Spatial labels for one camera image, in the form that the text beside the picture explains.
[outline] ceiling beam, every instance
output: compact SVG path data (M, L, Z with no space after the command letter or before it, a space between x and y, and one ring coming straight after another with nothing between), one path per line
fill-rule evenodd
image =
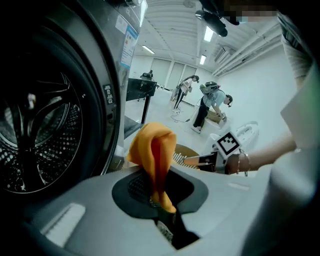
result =
M202 5L199 1L195 3L195 10L201 10ZM200 62L200 49L201 49L201 43L203 40L203 31L202 31L202 23L201 20L198 18L196 19L196 30L197 30L197 43L196 43L196 58L195 58L195 64L198 65Z
M159 32L156 31L154 26L152 26L151 23L146 18L144 18L143 20L143 26L149 31L149 33L153 36L153 38L155 38L161 44L163 49L168 51L171 59L174 60L174 55L170 47L168 46L167 42L163 39L163 37L159 34Z

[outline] washing machine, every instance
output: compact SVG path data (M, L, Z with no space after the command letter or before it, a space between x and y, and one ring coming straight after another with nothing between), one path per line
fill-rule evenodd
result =
M6 198L48 198L120 169L145 0L6 4L0 169Z

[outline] blue shirt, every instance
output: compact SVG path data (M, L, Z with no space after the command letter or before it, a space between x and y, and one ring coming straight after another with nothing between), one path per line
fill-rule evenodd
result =
M226 99L226 95L222 90L214 90L209 94L203 95L204 104L210 108L210 106L220 106Z

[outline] orange cloth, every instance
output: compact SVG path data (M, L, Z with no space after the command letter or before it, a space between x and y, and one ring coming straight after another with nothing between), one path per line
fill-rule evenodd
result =
M177 136L168 127L150 122L137 133L127 156L128 161L143 166L150 179L151 199L170 213L177 210L165 192L165 181L176 143Z

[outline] yellow cloth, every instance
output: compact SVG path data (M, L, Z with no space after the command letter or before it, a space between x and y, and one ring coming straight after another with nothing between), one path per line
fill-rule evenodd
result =
M176 143L177 136L168 127L150 122L137 133L127 156L128 161L143 166L150 179L151 199L170 213L176 208L165 192L165 181Z

